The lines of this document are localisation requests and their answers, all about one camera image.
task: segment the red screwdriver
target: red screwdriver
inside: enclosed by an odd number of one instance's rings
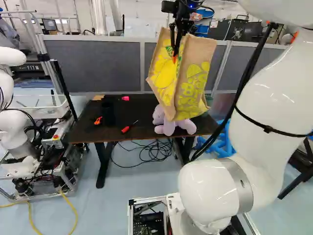
[[[135,121],[132,125],[125,126],[125,127],[122,129],[122,134],[125,134],[126,132],[128,132],[129,129],[130,129],[132,126],[134,126],[137,122],[138,122],[138,120]]]

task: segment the stuffed animal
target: stuffed animal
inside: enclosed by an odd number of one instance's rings
[[[153,124],[157,125],[155,127],[155,132],[157,134],[165,134],[167,136],[171,136],[174,133],[176,126],[187,130],[187,133],[189,135],[193,135],[197,131],[196,125],[190,119],[185,119],[181,121],[168,121],[160,104],[156,106],[152,117]]]

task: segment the gray partition wall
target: gray partition wall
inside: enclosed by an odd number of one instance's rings
[[[70,93],[140,91],[139,42],[45,41]]]
[[[151,93],[145,81],[157,39],[83,35],[40,35],[51,59],[59,61],[68,91],[83,93]],[[218,41],[206,93],[234,93],[256,43]],[[286,46],[266,44],[259,71]]]
[[[246,65],[252,56],[257,43],[232,42],[223,69],[217,91],[221,93],[235,93]],[[275,60],[286,46],[266,44],[263,48],[252,75]]]

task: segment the paper bag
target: paper bag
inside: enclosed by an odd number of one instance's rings
[[[204,87],[217,41],[187,34],[174,63],[170,30],[162,28],[146,81],[169,121],[199,116],[208,110]]]

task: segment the white robotic arm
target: white robotic arm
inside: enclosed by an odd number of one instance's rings
[[[0,64],[18,66],[26,62],[26,56],[19,50],[9,47],[0,47]],[[25,157],[29,154],[27,135],[24,126],[27,116],[18,110],[3,110],[11,101],[14,82],[10,75],[0,70],[0,130],[6,132],[1,138],[1,145],[9,150],[15,158]]]
[[[248,12],[264,20],[302,27],[285,52],[244,87],[238,109],[277,130],[307,134],[313,128],[312,99],[313,1],[240,0]],[[237,111],[229,137],[236,150],[230,158],[196,161],[179,174],[179,192],[186,212],[208,234],[218,234],[230,217],[264,207],[282,187],[288,159],[304,137],[266,133]]]

